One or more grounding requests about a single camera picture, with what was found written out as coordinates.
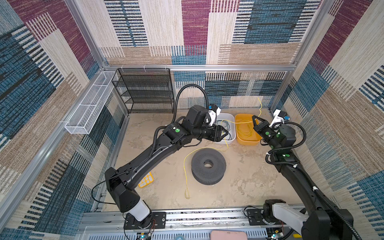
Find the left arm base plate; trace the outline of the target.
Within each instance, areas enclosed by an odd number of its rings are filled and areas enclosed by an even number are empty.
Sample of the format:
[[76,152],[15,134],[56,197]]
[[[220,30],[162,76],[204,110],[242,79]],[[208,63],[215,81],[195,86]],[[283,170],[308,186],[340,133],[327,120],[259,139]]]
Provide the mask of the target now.
[[124,230],[149,230],[150,228],[164,229],[166,226],[166,212],[151,212],[144,220],[137,221],[134,216],[125,215]]

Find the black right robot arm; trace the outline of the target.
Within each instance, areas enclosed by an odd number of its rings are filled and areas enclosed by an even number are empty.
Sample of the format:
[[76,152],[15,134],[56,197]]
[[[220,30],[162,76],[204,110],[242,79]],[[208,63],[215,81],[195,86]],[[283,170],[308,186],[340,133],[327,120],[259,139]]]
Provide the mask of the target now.
[[284,222],[304,240],[360,240],[362,237],[353,226],[352,214],[340,209],[318,188],[292,151],[305,143],[305,129],[294,122],[270,124],[258,116],[253,116],[252,121],[254,131],[271,147],[266,153],[266,163],[288,180],[307,211],[303,214],[280,200],[268,200],[265,220]]

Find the dark grey foam spool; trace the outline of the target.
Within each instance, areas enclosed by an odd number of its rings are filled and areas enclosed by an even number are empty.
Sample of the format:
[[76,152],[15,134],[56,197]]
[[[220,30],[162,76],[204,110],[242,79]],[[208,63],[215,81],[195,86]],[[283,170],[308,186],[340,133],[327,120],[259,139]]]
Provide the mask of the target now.
[[222,180],[227,169],[224,156],[214,149],[197,151],[191,161],[194,178],[203,185],[215,185]]

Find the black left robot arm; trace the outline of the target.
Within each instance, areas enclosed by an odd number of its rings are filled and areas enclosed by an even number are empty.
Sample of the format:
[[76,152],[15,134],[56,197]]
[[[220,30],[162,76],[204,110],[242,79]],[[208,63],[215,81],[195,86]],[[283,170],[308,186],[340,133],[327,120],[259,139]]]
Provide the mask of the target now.
[[136,192],[140,181],[162,160],[188,146],[193,139],[205,139],[211,142],[222,141],[229,132],[221,125],[216,125],[221,109],[210,104],[204,94],[205,106],[194,105],[186,116],[177,117],[179,98],[190,84],[182,87],[174,103],[174,114],[170,124],[157,127],[152,144],[136,158],[124,166],[105,172],[106,188],[121,213],[129,213],[144,229],[154,223],[151,209]]

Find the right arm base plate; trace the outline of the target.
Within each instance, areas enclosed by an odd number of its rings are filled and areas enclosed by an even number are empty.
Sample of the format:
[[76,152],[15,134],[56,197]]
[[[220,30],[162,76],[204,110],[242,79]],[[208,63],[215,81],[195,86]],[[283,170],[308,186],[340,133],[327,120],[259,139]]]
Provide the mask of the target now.
[[248,219],[250,226],[267,226],[267,225],[281,225],[282,222],[275,221],[267,221],[264,219],[262,210],[256,208],[247,208],[244,210],[245,217]]

